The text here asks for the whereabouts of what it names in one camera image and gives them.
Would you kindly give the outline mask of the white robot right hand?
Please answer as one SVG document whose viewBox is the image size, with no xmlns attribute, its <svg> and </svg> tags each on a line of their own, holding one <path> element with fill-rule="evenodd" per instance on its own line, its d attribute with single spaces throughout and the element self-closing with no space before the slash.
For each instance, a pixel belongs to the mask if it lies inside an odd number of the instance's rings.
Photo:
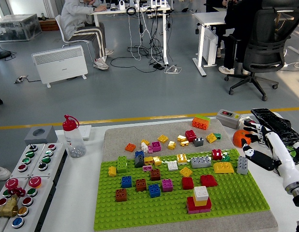
<svg viewBox="0 0 299 232">
<path fill-rule="evenodd" d="M 292 157 L 280 137 L 260 124 L 244 122 L 244 125 L 243 129 L 249 132 L 246 137 L 250 138 L 251 142 L 258 141 L 266 145 L 272 153 L 272 157 L 269 157 L 251 148 L 242 139 L 241 146 L 246 158 L 267 171 L 277 169 L 279 175 L 283 178 L 285 191 L 296 196 L 299 193 L 299 171 L 296 169 Z"/>
</svg>

